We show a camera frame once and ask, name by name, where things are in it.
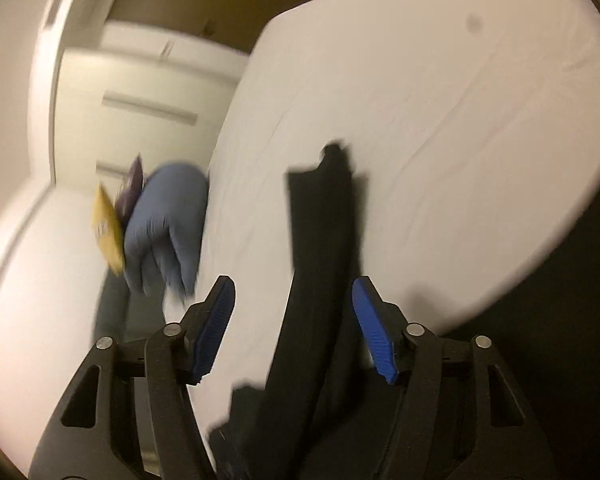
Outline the black pants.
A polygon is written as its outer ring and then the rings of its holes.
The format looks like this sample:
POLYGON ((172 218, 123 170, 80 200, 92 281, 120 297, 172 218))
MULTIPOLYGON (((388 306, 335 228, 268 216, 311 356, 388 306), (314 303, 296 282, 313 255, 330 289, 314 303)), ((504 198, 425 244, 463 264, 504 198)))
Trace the black pants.
POLYGON ((360 276, 347 152, 287 174, 294 278, 264 388, 239 387, 210 434, 221 479, 370 479, 398 396, 363 363, 351 302, 360 276))

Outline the grey padded headboard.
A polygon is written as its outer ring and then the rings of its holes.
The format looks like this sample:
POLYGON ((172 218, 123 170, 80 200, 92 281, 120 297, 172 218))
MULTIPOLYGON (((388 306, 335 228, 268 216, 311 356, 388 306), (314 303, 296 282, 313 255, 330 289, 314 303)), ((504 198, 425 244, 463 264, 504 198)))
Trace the grey padded headboard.
MULTIPOLYGON (((109 336, 117 342, 146 339, 163 328, 163 282, 149 286, 148 293, 132 292, 123 275, 109 270, 102 283, 93 328, 93 341, 109 336)), ((134 379, 134 403, 140 456, 147 472, 160 476, 158 454, 152 436, 147 382, 134 379)))

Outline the blue rolled duvet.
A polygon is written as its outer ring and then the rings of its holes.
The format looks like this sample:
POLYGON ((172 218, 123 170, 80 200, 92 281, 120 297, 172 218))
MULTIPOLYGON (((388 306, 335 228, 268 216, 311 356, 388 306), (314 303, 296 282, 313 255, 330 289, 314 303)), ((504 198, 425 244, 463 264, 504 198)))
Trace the blue rolled duvet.
POLYGON ((158 281, 192 296, 199 268, 209 181, 188 162, 159 167, 147 180, 124 234, 125 278, 136 292, 158 281))

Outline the yellow cushion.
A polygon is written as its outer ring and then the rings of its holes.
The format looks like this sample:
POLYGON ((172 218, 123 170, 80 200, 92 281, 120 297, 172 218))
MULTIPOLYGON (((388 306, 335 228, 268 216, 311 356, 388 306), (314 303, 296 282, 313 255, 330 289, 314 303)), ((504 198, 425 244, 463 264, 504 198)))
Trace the yellow cushion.
POLYGON ((109 269, 116 275, 124 272, 123 233, 114 204, 101 184, 97 185, 91 216, 96 245, 109 269))

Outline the purple cushion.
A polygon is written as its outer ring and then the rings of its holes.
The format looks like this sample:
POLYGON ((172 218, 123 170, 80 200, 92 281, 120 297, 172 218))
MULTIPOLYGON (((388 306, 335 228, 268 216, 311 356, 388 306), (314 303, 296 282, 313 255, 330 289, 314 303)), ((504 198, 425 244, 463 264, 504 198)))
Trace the purple cushion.
POLYGON ((137 155, 124 180, 124 185, 114 202, 114 209, 122 224, 127 224, 144 187, 142 156, 137 155))

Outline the white bed mattress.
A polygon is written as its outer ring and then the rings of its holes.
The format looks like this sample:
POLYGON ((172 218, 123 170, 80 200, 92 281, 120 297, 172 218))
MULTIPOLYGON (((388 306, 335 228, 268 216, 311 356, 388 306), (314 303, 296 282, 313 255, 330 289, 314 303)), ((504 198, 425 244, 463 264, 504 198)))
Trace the white bed mattress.
POLYGON ((600 479, 600 0, 315 0, 265 27, 210 166, 196 293, 236 307, 190 390, 211 431, 262 389, 294 278, 287 174, 348 154, 360 278, 487 336, 552 456, 600 479))

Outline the white wardrobe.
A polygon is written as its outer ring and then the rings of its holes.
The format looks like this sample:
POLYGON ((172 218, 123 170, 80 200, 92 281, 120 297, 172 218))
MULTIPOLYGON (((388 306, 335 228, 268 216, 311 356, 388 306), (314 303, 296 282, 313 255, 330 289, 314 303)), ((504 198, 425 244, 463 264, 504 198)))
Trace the white wardrobe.
POLYGON ((109 22, 94 47, 68 47, 58 70, 55 179, 116 194, 134 159, 207 169, 248 56, 157 27, 109 22))

